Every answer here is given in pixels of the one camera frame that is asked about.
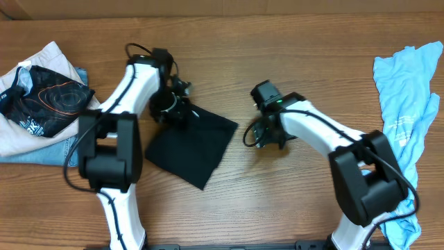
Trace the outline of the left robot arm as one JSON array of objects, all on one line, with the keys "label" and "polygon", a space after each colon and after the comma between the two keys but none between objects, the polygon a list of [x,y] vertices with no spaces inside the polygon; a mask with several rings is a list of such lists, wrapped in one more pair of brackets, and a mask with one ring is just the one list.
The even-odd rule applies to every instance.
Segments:
[{"label": "left robot arm", "polygon": [[78,170],[103,206],[109,249],[148,247],[136,197],[143,167],[139,118],[148,109],[158,123],[184,119],[189,84],[171,73],[176,67],[166,49],[129,55],[125,75],[108,100],[79,117]]}]

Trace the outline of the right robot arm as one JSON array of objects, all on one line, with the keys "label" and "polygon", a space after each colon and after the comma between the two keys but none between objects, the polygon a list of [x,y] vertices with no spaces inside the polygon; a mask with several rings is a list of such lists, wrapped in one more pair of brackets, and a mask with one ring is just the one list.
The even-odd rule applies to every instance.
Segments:
[{"label": "right robot arm", "polygon": [[247,129],[254,135],[247,147],[262,148],[301,139],[328,159],[337,203],[343,212],[336,230],[322,249],[389,249],[372,243],[375,230],[390,218],[409,194],[409,184],[386,136],[380,131],[363,133],[344,126],[317,110],[302,95],[282,95],[270,82],[250,92],[261,112]]}]

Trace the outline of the black t-shirt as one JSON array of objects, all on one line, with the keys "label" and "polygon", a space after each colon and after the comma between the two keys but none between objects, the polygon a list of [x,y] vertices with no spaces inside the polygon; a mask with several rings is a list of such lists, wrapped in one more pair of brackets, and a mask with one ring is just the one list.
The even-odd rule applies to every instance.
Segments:
[{"label": "black t-shirt", "polygon": [[145,158],[203,190],[238,128],[238,123],[191,105],[178,126],[161,130]]}]

